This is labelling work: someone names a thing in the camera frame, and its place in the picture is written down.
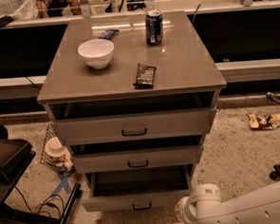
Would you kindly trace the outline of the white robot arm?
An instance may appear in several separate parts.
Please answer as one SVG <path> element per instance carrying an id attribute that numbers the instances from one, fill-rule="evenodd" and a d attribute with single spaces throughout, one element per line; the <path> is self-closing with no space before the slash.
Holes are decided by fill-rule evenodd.
<path id="1" fill-rule="evenodd" d="M 280 224 L 280 180 L 226 202 L 216 185 L 199 184 L 175 213 L 184 224 Z"/>

